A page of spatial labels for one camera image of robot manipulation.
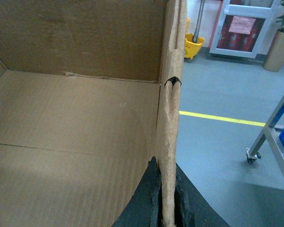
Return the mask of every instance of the yellow floor line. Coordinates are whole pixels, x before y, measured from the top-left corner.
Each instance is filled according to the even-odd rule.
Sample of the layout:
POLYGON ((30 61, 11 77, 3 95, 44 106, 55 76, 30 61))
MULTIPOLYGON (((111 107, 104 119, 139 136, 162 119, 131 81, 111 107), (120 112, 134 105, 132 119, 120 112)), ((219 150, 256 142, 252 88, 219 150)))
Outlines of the yellow floor line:
POLYGON ((192 113, 192 112, 186 112, 186 111, 179 111, 179 113, 181 115, 192 116, 192 117, 201 117, 201 118, 224 121, 224 122, 249 124, 249 125, 255 125, 255 126, 262 126, 262 127, 265 126, 265 123, 262 123, 262 122, 246 121, 246 120, 240 120, 240 119, 235 119, 235 118, 219 117, 219 116, 214 116, 214 115, 207 115, 207 114, 201 114, 201 113, 198 114, 198 113, 192 113))

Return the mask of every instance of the paper sign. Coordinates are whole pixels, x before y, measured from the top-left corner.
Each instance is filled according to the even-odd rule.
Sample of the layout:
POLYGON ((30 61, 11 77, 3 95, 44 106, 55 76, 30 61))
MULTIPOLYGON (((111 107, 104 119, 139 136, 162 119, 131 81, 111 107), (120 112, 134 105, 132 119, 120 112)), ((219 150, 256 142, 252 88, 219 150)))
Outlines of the paper sign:
POLYGON ((234 16, 231 22, 231 26, 229 28, 229 32, 250 35, 250 31, 255 21, 256 19, 250 17, 234 16))

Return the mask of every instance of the white wall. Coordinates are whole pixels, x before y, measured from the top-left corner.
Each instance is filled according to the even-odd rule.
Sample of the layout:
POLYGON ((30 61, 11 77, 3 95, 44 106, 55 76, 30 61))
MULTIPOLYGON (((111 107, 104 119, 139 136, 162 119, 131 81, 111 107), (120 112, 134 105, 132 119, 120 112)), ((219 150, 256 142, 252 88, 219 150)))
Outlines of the white wall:
MULTIPOLYGON (((201 22, 201 29, 199 32, 199 36, 205 39, 204 46, 208 47, 209 41, 213 32, 214 22, 217 16, 218 8, 219 8, 220 1, 218 0, 205 0, 203 17, 201 22)), ((189 33, 195 32, 195 26, 198 18, 199 7, 200 7, 200 0, 188 0, 188 11, 187 17, 190 18, 189 24, 189 33)), ((283 7, 280 6, 276 13, 278 15, 282 14, 284 11, 283 7)), ((270 44, 274 38, 274 35, 279 28, 279 24, 273 22, 264 38, 263 44, 260 48, 259 53, 267 54, 270 44)))

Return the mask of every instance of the cardboard box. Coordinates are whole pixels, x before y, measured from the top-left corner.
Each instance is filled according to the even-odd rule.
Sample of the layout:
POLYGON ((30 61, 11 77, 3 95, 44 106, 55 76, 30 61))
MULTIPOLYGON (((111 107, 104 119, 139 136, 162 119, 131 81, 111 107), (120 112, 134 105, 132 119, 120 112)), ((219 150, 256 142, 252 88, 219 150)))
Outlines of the cardboard box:
POLYGON ((152 156, 174 226, 185 0, 0 0, 0 227, 111 226, 152 156))

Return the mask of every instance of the black plastic object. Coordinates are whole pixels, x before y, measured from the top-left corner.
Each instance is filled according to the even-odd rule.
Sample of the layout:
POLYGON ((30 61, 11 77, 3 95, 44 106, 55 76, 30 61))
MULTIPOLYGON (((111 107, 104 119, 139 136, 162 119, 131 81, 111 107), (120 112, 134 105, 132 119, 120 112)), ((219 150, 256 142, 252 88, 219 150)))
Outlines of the black plastic object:
POLYGON ((207 203, 177 165, 175 190, 177 227, 230 227, 207 203))
POLYGON ((180 79, 178 77, 171 77, 169 78, 166 83, 164 84, 164 86, 166 86, 167 82, 170 81, 172 83, 172 86, 175 85, 175 83, 180 82, 180 84, 182 85, 180 79))
POLYGON ((113 227, 158 227, 162 220, 161 174, 153 157, 113 227))

